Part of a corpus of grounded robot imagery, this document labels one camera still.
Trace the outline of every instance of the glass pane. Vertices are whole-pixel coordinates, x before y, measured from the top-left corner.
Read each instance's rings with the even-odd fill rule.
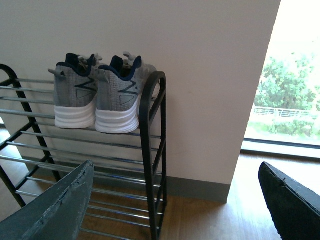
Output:
[[[245,138],[320,145],[319,7],[281,1]]]

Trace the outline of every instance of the tree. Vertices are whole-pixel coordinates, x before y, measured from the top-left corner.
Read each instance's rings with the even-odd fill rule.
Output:
[[[312,109],[316,94],[306,84],[314,70],[312,58],[291,56],[286,61],[274,57],[266,61],[254,100],[257,107]]]

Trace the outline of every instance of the white shoe sole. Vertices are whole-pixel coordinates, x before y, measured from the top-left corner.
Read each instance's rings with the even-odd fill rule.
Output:
[[[105,134],[131,133],[139,127],[138,112],[141,96],[127,111],[95,110],[95,129]]]
[[[54,106],[55,126],[61,129],[84,129],[94,125],[96,98],[83,107]]]

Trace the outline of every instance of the sneaker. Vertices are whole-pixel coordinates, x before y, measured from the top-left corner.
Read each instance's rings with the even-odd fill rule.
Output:
[[[152,65],[144,64],[141,56],[123,53],[127,59],[114,56],[110,65],[95,70],[98,94],[95,129],[101,133],[124,134],[139,126],[140,99],[151,73]]]
[[[65,62],[58,62],[54,74],[55,125],[64,129],[82,129],[94,125],[96,120],[97,80],[94,68],[101,58],[68,53]]]

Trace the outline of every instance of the gray baseboard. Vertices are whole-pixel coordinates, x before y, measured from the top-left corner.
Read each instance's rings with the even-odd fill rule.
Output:
[[[226,204],[231,185],[169,176],[168,194]]]

